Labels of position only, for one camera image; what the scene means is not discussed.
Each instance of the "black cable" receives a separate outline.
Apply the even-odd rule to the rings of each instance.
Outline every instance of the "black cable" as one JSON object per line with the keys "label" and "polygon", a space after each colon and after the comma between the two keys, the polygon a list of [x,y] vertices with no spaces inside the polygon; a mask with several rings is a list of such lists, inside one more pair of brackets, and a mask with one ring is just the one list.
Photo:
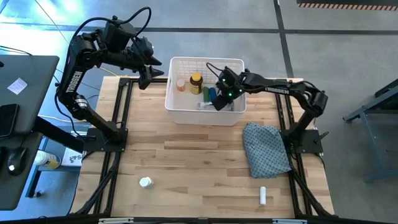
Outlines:
{"label": "black cable", "polygon": [[93,86],[91,86],[91,85],[87,85],[86,83],[81,82],[80,84],[83,84],[83,85],[88,86],[88,87],[90,87],[90,88],[93,88],[93,89],[95,89],[95,90],[101,91],[99,88],[95,88],[95,87],[93,87]]}
{"label": "black cable", "polygon": [[5,52],[13,52],[13,53],[17,53],[17,54],[25,54],[24,52],[18,52],[16,50],[6,50],[6,49],[0,49],[0,50],[3,50]]}
{"label": "black cable", "polygon": [[[56,68],[56,70],[57,70],[58,72],[60,72],[60,73],[63,74],[63,71],[61,71],[61,70],[59,70],[59,69],[57,69],[57,68]],[[93,89],[95,89],[95,90],[101,91],[99,88],[95,88],[95,87],[93,87],[93,86],[91,86],[91,85],[87,85],[86,83],[81,82],[80,84],[85,85],[85,86],[88,86],[88,87],[93,88]]]}
{"label": "black cable", "polygon": [[[0,45],[0,47],[5,48],[5,49],[0,49],[0,50],[4,50],[4,51],[6,51],[6,52],[14,52],[14,53],[18,53],[18,54],[27,54],[27,55],[33,56],[31,53],[26,52],[26,51],[23,51],[23,50],[13,49],[12,47],[6,47],[6,46],[2,46],[2,45]],[[60,81],[58,80],[58,78],[55,77],[55,75],[52,75],[52,76],[56,79],[56,81],[57,81],[58,83],[60,83]]]}
{"label": "black cable", "polygon": [[323,169],[326,169],[325,167],[325,161],[323,161],[323,158],[318,154],[318,153],[314,153],[319,159],[321,159],[322,165],[323,165]]}
{"label": "black cable", "polygon": [[54,77],[54,79],[57,81],[57,83],[60,83],[60,80],[58,80],[58,78],[55,77],[55,75],[52,75]]}
{"label": "black cable", "polygon": [[303,80],[303,81],[299,81],[299,82],[294,83],[294,84],[299,84],[299,83],[307,83],[307,84],[309,84],[310,86],[312,86],[313,88],[315,88],[316,90],[320,91],[320,90],[319,90],[314,84],[312,84],[311,82],[308,82],[308,81]]}
{"label": "black cable", "polygon": [[86,100],[88,101],[88,100],[91,99],[92,97],[96,97],[96,96],[99,96],[99,95],[90,96],[90,97],[88,97]]}
{"label": "black cable", "polygon": [[152,10],[150,9],[150,7],[146,6],[143,7],[141,9],[139,9],[136,13],[134,13],[128,20],[122,21],[121,24],[126,24],[128,22],[131,22],[136,16],[138,16],[140,13],[144,12],[145,10],[148,10],[148,18],[144,24],[144,26],[141,27],[141,29],[137,32],[136,37],[142,32],[144,31],[144,29],[148,26],[148,23],[150,21],[150,17],[152,16]]}
{"label": "black cable", "polygon": [[22,52],[22,53],[25,53],[25,54],[27,54],[27,55],[32,56],[31,53],[28,53],[28,52],[23,51],[23,50],[15,49],[15,48],[12,48],[12,47],[6,47],[6,46],[3,46],[3,45],[0,45],[0,47],[5,48],[5,49],[9,49],[9,50],[16,50],[16,51],[18,51],[18,52]]}
{"label": "black cable", "polygon": [[74,133],[76,133],[77,136],[79,136],[79,138],[84,142],[85,140],[83,139],[83,137],[77,133],[76,129],[75,129],[75,125],[73,124],[73,120],[71,119],[71,117],[69,117],[68,115],[66,115],[65,113],[63,113],[58,105],[58,100],[57,100],[57,94],[54,94],[54,101],[55,101],[55,106],[57,107],[58,111],[60,112],[60,114],[66,116],[67,118],[69,118],[70,123],[72,124],[72,130]]}
{"label": "black cable", "polygon": [[87,19],[86,21],[84,21],[84,22],[79,26],[79,28],[77,28],[77,30],[76,30],[75,33],[73,34],[72,38],[76,37],[77,34],[81,31],[81,29],[82,29],[85,25],[87,25],[89,22],[93,22],[93,21],[106,21],[106,22],[114,23],[113,20],[108,19],[108,18],[104,18],[104,17],[94,17],[94,18]]}
{"label": "black cable", "polygon": [[217,69],[217,70],[219,70],[219,71],[221,71],[222,72],[222,69],[219,69],[219,68],[217,68],[216,66],[214,66],[212,63],[210,63],[210,62],[207,62],[206,63],[206,67],[215,75],[215,76],[217,76],[217,78],[219,78],[219,76],[210,68],[210,66],[212,66],[213,68],[215,68],[215,69]]}

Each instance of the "white cap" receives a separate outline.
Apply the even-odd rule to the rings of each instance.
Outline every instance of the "white cap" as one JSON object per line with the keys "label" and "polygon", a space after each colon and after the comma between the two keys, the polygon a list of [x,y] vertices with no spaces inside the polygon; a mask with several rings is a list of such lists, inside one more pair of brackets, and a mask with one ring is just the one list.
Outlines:
{"label": "white cap", "polygon": [[149,177],[141,178],[141,180],[139,181],[139,185],[141,185],[141,187],[145,189],[152,186],[153,184],[154,182]]}
{"label": "white cap", "polygon": [[183,87],[185,86],[185,80],[183,80],[182,78],[177,80],[177,86],[178,87]]}
{"label": "white cap", "polygon": [[38,150],[34,160],[34,164],[40,166],[43,165],[46,161],[47,161],[47,156],[45,152]]}

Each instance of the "striped tape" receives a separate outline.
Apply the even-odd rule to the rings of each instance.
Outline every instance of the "striped tape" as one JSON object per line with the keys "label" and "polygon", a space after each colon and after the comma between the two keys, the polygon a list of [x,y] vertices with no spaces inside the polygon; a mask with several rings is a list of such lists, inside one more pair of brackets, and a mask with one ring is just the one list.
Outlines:
{"label": "striped tape", "polygon": [[356,10],[380,10],[380,11],[397,10],[397,6],[370,6],[370,5],[356,5],[356,4],[299,3],[298,6],[318,8],[318,9],[356,9]]}

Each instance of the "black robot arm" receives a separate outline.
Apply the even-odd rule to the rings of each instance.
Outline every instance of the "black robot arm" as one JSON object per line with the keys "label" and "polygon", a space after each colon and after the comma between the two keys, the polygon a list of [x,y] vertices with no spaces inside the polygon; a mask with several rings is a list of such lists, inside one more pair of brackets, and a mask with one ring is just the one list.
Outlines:
{"label": "black robot arm", "polygon": [[[126,47],[129,40],[133,44]],[[89,34],[76,35],[70,42],[68,62],[57,88],[58,99],[74,118],[87,120],[106,139],[117,141],[115,136],[119,131],[116,124],[105,121],[90,108],[86,98],[77,93],[79,84],[89,69],[107,63],[139,72],[139,88],[145,89],[153,77],[163,74],[162,71],[152,68],[152,65],[162,65],[152,56],[153,53],[152,44],[145,37],[138,38],[130,23],[123,24],[116,17],[106,23],[104,31],[98,29]]]}
{"label": "black robot arm", "polygon": [[297,141],[310,122],[323,114],[328,97],[324,91],[319,90],[309,82],[294,83],[286,80],[267,79],[249,70],[239,75],[230,68],[225,67],[219,75],[216,84],[221,94],[212,101],[217,110],[223,109],[228,103],[232,103],[243,93],[259,93],[261,91],[293,96],[304,110],[304,114],[292,127],[290,136]]}

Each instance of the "white bottle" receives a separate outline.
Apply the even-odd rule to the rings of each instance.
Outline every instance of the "white bottle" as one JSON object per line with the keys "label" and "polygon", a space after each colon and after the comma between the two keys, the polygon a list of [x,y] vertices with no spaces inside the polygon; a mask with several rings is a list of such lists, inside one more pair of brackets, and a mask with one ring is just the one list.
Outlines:
{"label": "white bottle", "polygon": [[61,165],[61,158],[53,154],[38,150],[34,164],[37,166],[44,166],[49,169],[56,169]]}
{"label": "white bottle", "polygon": [[143,189],[148,189],[150,186],[152,186],[154,184],[154,181],[149,178],[149,177],[144,177],[141,178],[141,180],[139,181],[139,185],[143,188]]}
{"label": "white bottle", "polygon": [[267,195],[267,189],[266,187],[260,187],[260,205],[266,205],[266,195]]}

